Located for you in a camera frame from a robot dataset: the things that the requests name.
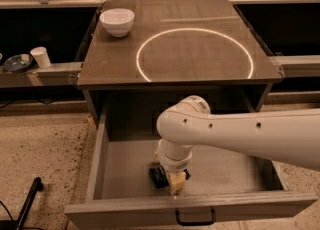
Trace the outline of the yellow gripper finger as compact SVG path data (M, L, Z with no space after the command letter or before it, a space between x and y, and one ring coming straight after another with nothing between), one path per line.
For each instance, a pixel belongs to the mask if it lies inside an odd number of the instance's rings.
M186 181L186 173L185 172L168 173L167 179L169 183L170 194L177 195L184 188L184 184Z

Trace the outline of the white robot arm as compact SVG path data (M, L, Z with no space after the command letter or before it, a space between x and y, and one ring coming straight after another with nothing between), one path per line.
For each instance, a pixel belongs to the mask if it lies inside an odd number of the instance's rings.
M156 155L170 193L182 191L195 145L208 145L307 169L320 169L320 110L213 114L206 100L189 96L156 123Z

